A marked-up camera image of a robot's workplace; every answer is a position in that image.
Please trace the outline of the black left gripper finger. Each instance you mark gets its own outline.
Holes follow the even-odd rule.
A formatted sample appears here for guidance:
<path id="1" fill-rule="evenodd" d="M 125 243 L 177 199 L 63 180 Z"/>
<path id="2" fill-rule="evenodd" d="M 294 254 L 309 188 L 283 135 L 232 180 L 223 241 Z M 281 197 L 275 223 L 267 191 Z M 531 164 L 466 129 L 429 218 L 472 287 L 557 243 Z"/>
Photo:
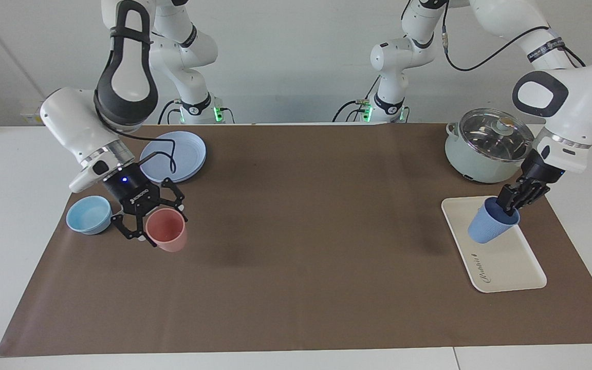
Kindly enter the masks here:
<path id="1" fill-rule="evenodd" d="M 528 183 L 524 180 L 503 185 L 496 200 L 496 204 L 508 216 L 513 216 L 516 210 L 523 208 L 527 203 Z"/>
<path id="2" fill-rule="evenodd" d="M 516 197 L 516 209 L 521 209 L 533 204 L 536 200 L 540 199 L 540 197 L 547 194 L 547 192 L 549 192 L 548 186 L 522 187 Z"/>

